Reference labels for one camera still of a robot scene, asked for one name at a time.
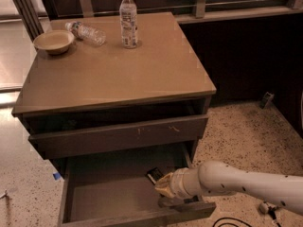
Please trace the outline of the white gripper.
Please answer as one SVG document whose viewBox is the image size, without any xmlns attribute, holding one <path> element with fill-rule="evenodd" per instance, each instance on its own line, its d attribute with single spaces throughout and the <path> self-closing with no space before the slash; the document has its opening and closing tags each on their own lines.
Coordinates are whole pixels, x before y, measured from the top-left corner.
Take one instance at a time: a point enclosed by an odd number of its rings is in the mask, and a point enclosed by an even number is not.
<svg viewBox="0 0 303 227">
<path fill-rule="evenodd" d="M 180 168 L 159 179 L 154 189 L 172 199 L 190 199 L 202 193 L 197 168 Z"/>
</svg>

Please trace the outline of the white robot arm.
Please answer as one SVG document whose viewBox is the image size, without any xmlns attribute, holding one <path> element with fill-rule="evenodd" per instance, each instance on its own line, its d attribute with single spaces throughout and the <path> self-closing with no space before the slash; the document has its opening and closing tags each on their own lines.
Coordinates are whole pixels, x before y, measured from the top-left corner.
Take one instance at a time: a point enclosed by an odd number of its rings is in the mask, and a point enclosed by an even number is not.
<svg viewBox="0 0 303 227">
<path fill-rule="evenodd" d="M 181 200 L 240 192 L 303 215 L 303 177 L 244 171 L 219 161 L 179 168 L 158 180 L 155 190 Z"/>
</svg>

